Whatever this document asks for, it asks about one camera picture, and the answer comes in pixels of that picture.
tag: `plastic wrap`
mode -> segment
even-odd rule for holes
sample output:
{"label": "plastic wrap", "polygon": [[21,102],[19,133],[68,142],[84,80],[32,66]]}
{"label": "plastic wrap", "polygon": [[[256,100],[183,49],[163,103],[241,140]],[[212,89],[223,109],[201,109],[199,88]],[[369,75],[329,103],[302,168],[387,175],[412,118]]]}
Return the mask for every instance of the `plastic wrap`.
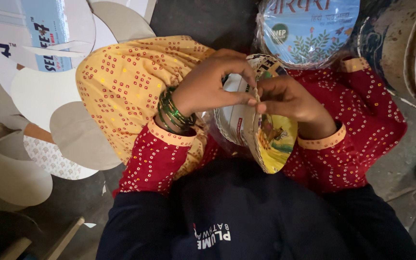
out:
{"label": "plastic wrap", "polygon": [[329,66],[352,33],[359,0],[263,0],[255,44],[287,68]]}
{"label": "plastic wrap", "polygon": [[[257,72],[257,80],[286,74],[272,56],[250,55],[247,60]],[[238,74],[224,81],[226,91],[245,91],[259,101],[257,88],[249,86]],[[293,150],[298,124],[287,117],[257,114],[253,107],[234,105],[200,115],[209,133],[230,154],[253,157],[264,172],[278,172]]]}

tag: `woman's right hand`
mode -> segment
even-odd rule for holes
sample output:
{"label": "woman's right hand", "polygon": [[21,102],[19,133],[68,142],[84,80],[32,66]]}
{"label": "woman's right hand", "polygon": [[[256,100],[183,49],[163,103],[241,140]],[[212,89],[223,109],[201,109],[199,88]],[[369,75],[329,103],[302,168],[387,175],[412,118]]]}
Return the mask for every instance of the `woman's right hand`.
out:
{"label": "woman's right hand", "polygon": [[301,138],[318,140],[337,131],[332,116],[324,106],[292,77],[260,80],[257,86],[261,97],[261,103],[256,106],[257,112],[298,121]]}

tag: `nep logo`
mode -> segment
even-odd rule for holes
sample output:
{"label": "nep logo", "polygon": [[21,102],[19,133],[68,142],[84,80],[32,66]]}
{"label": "nep logo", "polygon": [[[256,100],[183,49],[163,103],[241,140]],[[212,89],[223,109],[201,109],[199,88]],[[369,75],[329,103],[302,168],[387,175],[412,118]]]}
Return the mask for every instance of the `nep logo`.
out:
{"label": "nep logo", "polygon": [[274,35],[271,37],[275,44],[283,44],[288,38],[288,27],[284,24],[276,24],[272,27]]}

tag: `sleeve cuff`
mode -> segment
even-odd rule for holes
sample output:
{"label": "sleeve cuff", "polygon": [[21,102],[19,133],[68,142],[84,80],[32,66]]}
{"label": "sleeve cuff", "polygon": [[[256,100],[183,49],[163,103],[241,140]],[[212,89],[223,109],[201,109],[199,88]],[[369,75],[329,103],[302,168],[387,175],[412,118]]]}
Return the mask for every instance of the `sleeve cuff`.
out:
{"label": "sleeve cuff", "polygon": [[341,70],[343,72],[356,72],[363,69],[371,69],[370,65],[364,58],[354,58],[347,61],[341,61]]}
{"label": "sleeve cuff", "polygon": [[298,136],[298,145],[303,147],[304,149],[322,150],[328,147],[335,146],[336,144],[341,142],[345,136],[346,136],[346,126],[343,124],[336,133],[324,139],[304,140]]}
{"label": "sleeve cuff", "polygon": [[176,146],[191,146],[192,142],[194,141],[196,135],[194,136],[178,136],[175,134],[172,134],[170,132],[167,132],[163,129],[161,129],[155,121],[153,121],[153,118],[149,121],[147,124],[147,127],[149,128],[150,133],[157,137],[158,139],[164,141],[167,144],[172,144]]}

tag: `red sleeve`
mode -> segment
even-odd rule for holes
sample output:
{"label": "red sleeve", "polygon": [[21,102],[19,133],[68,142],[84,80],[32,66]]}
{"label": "red sleeve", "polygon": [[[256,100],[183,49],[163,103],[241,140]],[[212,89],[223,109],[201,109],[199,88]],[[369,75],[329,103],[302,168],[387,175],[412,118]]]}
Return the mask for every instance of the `red sleeve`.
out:
{"label": "red sleeve", "polygon": [[171,134],[152,119],[136,138],[120,187],[113,191],[113,197],[119,192],[168,193],[194,138]]}
{"label": "red sleeve", "polygon": [[355,149],[346,126],[320,140],[298,138],[299,153],[310,173],[309,188],[317,192],[337,192],[367,184],[360,154]]}

